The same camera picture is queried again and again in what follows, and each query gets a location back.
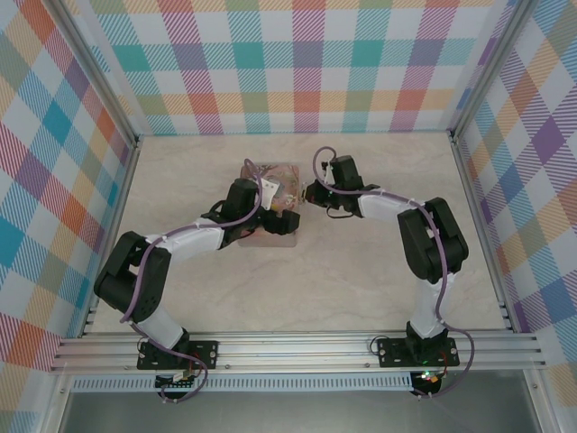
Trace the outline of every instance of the plaid wallpaper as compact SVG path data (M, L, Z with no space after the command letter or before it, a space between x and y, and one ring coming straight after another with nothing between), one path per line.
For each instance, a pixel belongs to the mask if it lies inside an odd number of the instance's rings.
M497 25L495 26L495 29L493 30L493 33L491 34L489 41L485 46L485 50L483 50L482 55L479 57L479 61L475 66L475 70L472 73L471 77L469 78L469 81L467 82L467 87L463 91L461 99L459 99L459 104L457 104L457 108L454 110L453 117L451 117L451 122L449 123L448 129L454 129L454 127L457 124L457 121L459 120L459 117L461 117L461 113L463 112L465 104L469 100L469 96L471 95L472 90L477 85L479 78L481 77L483 71L485 70L487 62L489 61L490 56L494 52L497 46L497 42L499 41L501 34L503 34L503 31L505 30L508 20L513 14L513 11L515 10L515 6L517 5L517 3L518 0L507 1L507 5L505 6L505 9L503 9L501 17L499 18L499 21L497 22Z
M542 337L576 431L577 0L540 2L462 144L522 329Z
M0 2L0 432L32 430L47 402L128 149L41 0Z
M444 130L506 2L67 0L147 134Z

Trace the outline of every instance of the table surface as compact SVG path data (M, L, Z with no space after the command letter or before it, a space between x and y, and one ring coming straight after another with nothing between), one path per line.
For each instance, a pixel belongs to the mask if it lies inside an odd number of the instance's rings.
M301 180L311 181L312 157L323 145L351 154L365 183L423 201L447 200L470 248L448 300L447 322L503 328L444 133L147 137L119 234L157 234L194 221L226 197L246 157L296 163ZM163 305L181 326L198 332L404 329L417 282L397 223L332 220L310 204L300 213L294 248L232 244L173 266ZM93 331L127 330L120 317L100 302Z

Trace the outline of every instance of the base mounting plate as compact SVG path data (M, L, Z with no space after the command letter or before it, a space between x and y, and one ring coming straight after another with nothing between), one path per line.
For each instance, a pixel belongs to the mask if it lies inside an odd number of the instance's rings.
M140 344L139 352L140 355L136 363L138 370L187 370L190 368L190 362L187 359L167 354L150 343ZM187 352L188 355L192 355L205 363L208 370L216 368L217 341L191 340L188 343Z
M447 366L456 367L460 363L459 354L456 350L457 346L454 339L446 338L444 344L439 347L439 353L426 359L422 366L444 367L444 359L441 355L444 354L447 358ZM416 365L408 350L405 338L379 338L377 340L377 354L379 354L380 367L420 367L420 365Z

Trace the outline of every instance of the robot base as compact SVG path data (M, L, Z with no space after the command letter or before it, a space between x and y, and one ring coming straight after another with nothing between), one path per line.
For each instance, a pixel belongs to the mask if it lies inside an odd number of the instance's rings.
M459 365L456 343L453 338L446 336L446 332L433 338L420 338L409 323L407 335L405 338L377 340L380 367L445 367L445 363L447 367Z
M206 364L208 370L216 368L217 341L184 341L178 343L174 350L200 359ZM190 368L189 360L167 354L150 343L140 344L139 352L140 355L136 363L138 370L188 370Z

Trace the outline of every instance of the wire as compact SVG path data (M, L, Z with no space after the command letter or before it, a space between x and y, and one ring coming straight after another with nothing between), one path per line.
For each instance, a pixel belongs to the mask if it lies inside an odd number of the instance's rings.
M377 338L387 338L387 339L389 339L387 336L376 336L376 337L374 337L374 338L371 340L371 342L369 343L369 351L370 351L373 355L375 355L375 356L379 356L379 354L376 353L374 350L372 350L372 345L373 345L374 342L377 340Z
M140 293L141 293L141 286L142 286L142 276L144 273L144 267L146 266L146 261L148 260L149 255L151 254L152 249L154 249L154 247L159 244L160 242L162 242L163 240L165 240L168 237L171 237L173 235L176 235L178 233L181 232L185 232L187 230L198 230L200 228L227 228L227 227L231 227L231 226L236 226L239 224L242 224L243 222L249 220L255 213L256 211L259 209L259 207L261 206L261 202L262 202L262 178L261 175L256 167L256 165L254 165L254 162L252 162L251 160L249 160L248 158L244 160L244 167L246 167L246 169L251 173L251 175L255 178L256 183L259 187L259 195L257 198L257 202L254 204L254 207L252 208L251 212L249 212L248 214L246 214L245 216L243 216L240 219L237 219L236 221L231 221L229 223L222 223L222 224L203 224L203 225L198 225L198 224L191 224L188 226L182 226L179 228L175 228L174 230L169 231L167 234L165 234L164 236L160 236L157 239L155 239L154 241L151 242L151 244L146 248L146 250L144 251L144 255L142 256L141 259L141 264L140 267L138 269L138 274L136 276L136 283L134 284L134 292L133 292L133 298L130 301L130 305L128 306L128 309L126 310L126 312L124 313L124 315L122 316L122 318L120 319L120 323L124 323L126 320L129 320L132 313L134 312L134 308L136 307L136 303L138 302L138 298L140 297ZM213 207L218 208L218 203L216 203ZM198 392L200 392L200 390L202 389L203 386L205 386L206 381L208 380L208 367L206 367L206 364L203 363L200 359L198 359L197 357L194 356L190 356L190 355L186 355L186 354L182 354L180 352L176 352L172 349L169 349L163 345L161 345L159 342L155 341L154 339L152 339L150 336L148 336L144 331L142 331L139 327L137 327L134 323L131 323L131 327L134 329L134 331L139 334L140 336L142 336L143 338L148 338L148 341L154 345L155 347L159 348L160 350L162 350L163 352L166 352L169 355L173 355L173 356L178 356L180 358L184 358L184 359L188 359L189 361L196 363L198 365L200 365L201 369L205 372L205 375L203 376L203 379L201 381L201 383L192 391L187 392L183 397L181 397L180 399L169 399L165 394L164 394L164 389L166 388L166 386L160 388L160 396L162 397L164 402L171 402L171 403L181 403L182 401L186 401L188 399L191 399L192 397L194 397L195 395L198 394Z
M448 323L446 323L444 321L443 316L441 315L441 303L443 302L443 297L444 297L444 294L447 290L447 279L448 279L449 271L448 271L448 266L447 266L446 254L444 253L443 241L441 240L441 236L439 235L439 230L436 228L435 221L433 221L433 218L429 215L429 213L426 211L426 209L420 203L416 202L414 199L405 198L403 196L393 194L392 192L388 192L388 191L384 191L384 190L379 190L379 191L375 191L375 190L344 191L344 190L340 190L340 189L335 189L335 188L331 187L330 185L327 185L325 183L325 181L320 177L320 175L318 174L318 170L316 169L316 160L318 159L318 155L322 151L330 151L333 154L333 157L336 158L336 150L331 146L323 146L323 147L319 148L315 152L315 156L313 156L313 172L315 173L315 178L326 189L328 189L329 191L333 191L336 194L342 194L345 196L359 196L359 195L383 196L383 197L391 198L391 199L398 201L400 203L408 203L409 205L416 207L423 214L423 217L425 217L426 222L429 224L429 227L431 228L431 231L433 232L433 238L435 239L436 247L439 250L439 257L441 259L441 268L442 268L442 276L443 276L442 282L441 282L441 290L439 292L439 297L437 298L436 304L435 304L436 318L449 331L458 332L459 334L463 334L464 336L466 336L469 339L469 343L471 344L471 357L469 358L467 365L465 365L463 372L459 375L459 377L457 377L457 379L451 385L449 385L447 388L445 388L444 390L442 390L442 391L440 391L434 395L424 394L421 392L424 396L427 396L429 398L434 398L434 397L436 398L436 397L440 397L442 395L445 395L446 393L452 391L459 383L461 383L461 381L467 375L469 370L471 370L472 361L473 361L473 358L475 357L475 342L473 341L472 336L468 331L466 331L464 329L460 329L458 327L452 327L451 325L449 325Z
M332 219L346 219L346 218L352 218L352 217L354 217L353 214L349 214L349 215L331 215L331 214L328 213L329 210L330 210L330 207L328 207L328 208L326 209L326 215L327 215L329 218L332 218Z

